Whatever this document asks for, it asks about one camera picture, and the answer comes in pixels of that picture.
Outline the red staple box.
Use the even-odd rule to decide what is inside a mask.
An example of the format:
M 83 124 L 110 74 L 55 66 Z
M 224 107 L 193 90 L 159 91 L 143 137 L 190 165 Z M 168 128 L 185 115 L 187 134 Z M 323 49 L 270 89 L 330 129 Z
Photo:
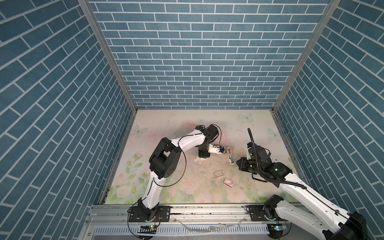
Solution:
M 233 186 L 234 186 L 234 181 L 232 181 L 232 180 L 230 180 L 230 179 L 228 179 L 228 178 L 225 178 L 224 179 L 224 182 L 223 182 L 226 186 L 228 186 L 228 187 L 230 187 L 230 188 L 232 188 Z

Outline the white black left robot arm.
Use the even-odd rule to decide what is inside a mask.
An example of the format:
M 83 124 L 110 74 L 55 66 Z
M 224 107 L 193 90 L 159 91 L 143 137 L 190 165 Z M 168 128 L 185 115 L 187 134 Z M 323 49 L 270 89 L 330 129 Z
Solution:
M 151 172 L 147 189 L 138 200 L 139 210 L 147 219 L 151 219 L 156 213 L 162 189 L 173 186 L 164 185 L 164 182 L 175 172 L 180 157 L 195 147 L 198 148 L 199 159 L 207 159 L 211 154 L 221 154 L 220 145 L 214 144 L 216 139 L 221 139 L 221 133 L 217 125 L 198 125 L 191 133 L 180 138 L 160 140 L 149 159 Z

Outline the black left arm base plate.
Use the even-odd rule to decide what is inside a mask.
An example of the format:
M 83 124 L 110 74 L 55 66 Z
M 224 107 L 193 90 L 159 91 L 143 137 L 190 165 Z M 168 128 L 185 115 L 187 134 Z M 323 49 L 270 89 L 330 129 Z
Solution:
M 155 218 L 157 221 L 169 222 L 171 215 L 170 206 L 157 206 L 154 209 L 147 210 L 146 208 L 141 208 L 138 206 L 133 206 L 127 211 L 129 222 L 132 223 L 144 223 L 144 222 L 153 222 Z

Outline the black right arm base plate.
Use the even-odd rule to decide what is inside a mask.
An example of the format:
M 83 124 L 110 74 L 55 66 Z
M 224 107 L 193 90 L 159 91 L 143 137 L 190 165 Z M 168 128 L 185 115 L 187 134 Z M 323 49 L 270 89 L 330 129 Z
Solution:
M 248 205 L 245 206 L 245 210 L 252 222 L 274 221 L 276 219 L 272 209 L 265 205 Z

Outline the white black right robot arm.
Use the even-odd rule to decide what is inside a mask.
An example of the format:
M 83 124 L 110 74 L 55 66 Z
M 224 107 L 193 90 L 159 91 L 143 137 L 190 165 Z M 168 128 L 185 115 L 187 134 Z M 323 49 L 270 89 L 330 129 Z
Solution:
M 272 195 L 263 206 L 269 221 L 287 220 L 319 240 L 368 240 L 367 221 L 358 212 L 349 211 L 332 203 L 315 191 L 288 166 L 273 162 L 265 148 L 249 142 L 247 156 L 236 164 L 242 172 L 258 175 L 259 182 L 271 183 L 298 200 L 306 211 Z

